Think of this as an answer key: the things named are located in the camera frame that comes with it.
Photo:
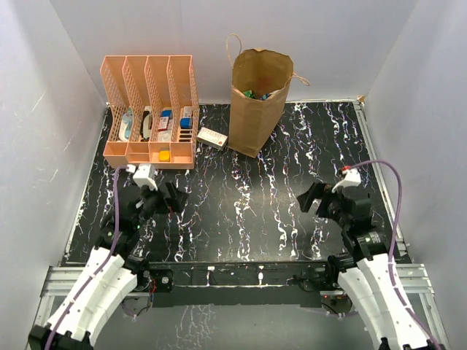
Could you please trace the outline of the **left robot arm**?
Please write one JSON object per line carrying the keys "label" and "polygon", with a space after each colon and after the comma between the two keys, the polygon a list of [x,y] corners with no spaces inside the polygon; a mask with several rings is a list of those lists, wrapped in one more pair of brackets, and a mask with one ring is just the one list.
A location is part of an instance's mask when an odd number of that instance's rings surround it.
{"label": "left robot arm", "polygon": [[93,349],[126,296],[149,286],[147,262],[132,255],[139,231],[156,214],[182,212],[188,199],[172,182],[166,189],[135,184],[114,188],[114,207],[102,220],[85,267],[45,325],[32,327],[31,349]]}

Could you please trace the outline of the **brown paper bag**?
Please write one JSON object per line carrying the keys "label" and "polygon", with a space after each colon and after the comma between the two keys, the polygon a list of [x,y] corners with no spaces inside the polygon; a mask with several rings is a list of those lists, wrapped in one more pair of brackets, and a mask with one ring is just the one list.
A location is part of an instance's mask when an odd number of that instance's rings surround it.
{"label": "brown paper bag", "polygon": [[[229,58],[231,107],[228,146],[256,157],[277,126],[293,79],[309,81],[295,73],[290,56],[266,49],[240,49]],[[243,92],[252,90],[256,99]]]}

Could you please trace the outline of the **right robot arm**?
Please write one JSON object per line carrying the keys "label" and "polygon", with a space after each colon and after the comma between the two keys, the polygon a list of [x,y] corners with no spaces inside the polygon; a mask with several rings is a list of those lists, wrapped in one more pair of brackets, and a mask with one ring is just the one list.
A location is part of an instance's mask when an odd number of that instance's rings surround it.
{"label": "right robot arm", "polygon": [[368,193],[315,182],[297,200],[302,212],[318,201],[315,214],[341,228],[347,251],[328,257],[325,280],[348,295],[374,348],[443,349],[407,299],[387,236],[372,222]]}

